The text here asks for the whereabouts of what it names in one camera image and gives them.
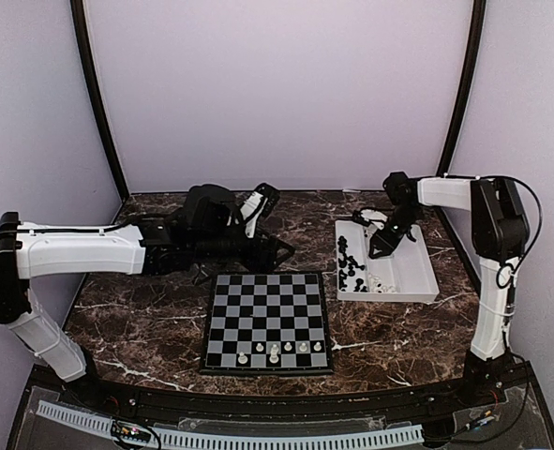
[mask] purple wall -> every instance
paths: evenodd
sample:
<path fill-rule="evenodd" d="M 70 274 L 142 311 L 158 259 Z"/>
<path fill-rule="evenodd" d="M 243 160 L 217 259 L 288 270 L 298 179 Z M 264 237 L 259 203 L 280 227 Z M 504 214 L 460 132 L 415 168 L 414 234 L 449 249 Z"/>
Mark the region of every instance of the purple wall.
<path fill-rule="evenodd" d="M 452 173 L 503 173 L 544 206 L 539 243 L 520 269 L 515 350 L 532 361 L 554 419 L 554 2 L 490 2 Z M 536 209 L 524 193 L 536 226 Z M 471 247 L 468 215 L 453 221 Z"/>
<path fill-rule="evenodd" d="M 131 190 L 434 173 L 471 1 L 87 2 Z"/>
<path fill-rule="evenodd" d="M 0 2 L 0 216 L 106 223 L 119 206 L 87 97 L 68 1 Z M 34 287 L 64 320 L 81 277 Z M 34 359 L 0 326 L 0 448 Z"/>

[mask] brown marble surface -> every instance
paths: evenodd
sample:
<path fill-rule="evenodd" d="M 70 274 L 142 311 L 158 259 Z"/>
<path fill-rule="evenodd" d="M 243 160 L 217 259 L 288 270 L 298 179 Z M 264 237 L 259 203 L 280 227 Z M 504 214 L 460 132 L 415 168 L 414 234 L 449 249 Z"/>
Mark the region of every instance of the brown marble surface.
<path fill-rule="evenodd" d="M 183 200 L 183 194 L 136 195 L 119 220 L 134 214 L 168 213 Z M 210 283 L 193 286 L 195 271 L 164 277 L 91 275 L 68 318 L 67 332 L 91 351 L 104 379 L 169 390 L 300 396 L 357 393 L 459 377 L 474 331 L 478 297 L 433 211 L 426 210 L 419 225 L 441 291 L 436 303 L 337 300 L 335 220 L 361 207 L 384 211 L 391 205 L 381 192 L 283 192 L 272 216 L 262 223 L 297 248 L 280 270 L 324 272 L 333 375 L 200 375 Z"/>

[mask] white tray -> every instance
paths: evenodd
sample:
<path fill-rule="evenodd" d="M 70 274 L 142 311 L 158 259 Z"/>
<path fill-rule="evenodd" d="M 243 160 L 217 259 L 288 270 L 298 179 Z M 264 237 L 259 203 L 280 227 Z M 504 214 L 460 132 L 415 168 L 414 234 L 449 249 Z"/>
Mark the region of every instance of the white tray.
<path fill-rule="evenodd" d="M 347 254 L 353 256 L 359 265 L 366 270 L 355 270 L 353 277 L 346 280 L 347 289 L 342 291 L 337 277 L 337 299 L 360 300 L 371 302 L 420 302 L 433 303 L 439 294 L 439 286 L 433 272 L 433 266 L 428 257 L 425 238 L 420 227 L 412 225 L 412 236 L 416 242 L 404 237 L 393 255 L 371 260 L 367 256 L 368 241 L 370 235 L 365 236 L 365 228 L 362 225 L 348 221 L 338 220 L 335 223 L 336 240 L 344 236 L 348 242 Z M 340 269 L 338 260 L 343 259 L 337 246 L 337 272 Z M 393 292 L 378 292 L 373 286 L 371 292 L 354 292 L 356 279 L 364 281 L 362 286 L 370 286 L 371 276 L 378 277 L 383 287 L 379 291 L 387 291 L 388 287 Z"/>

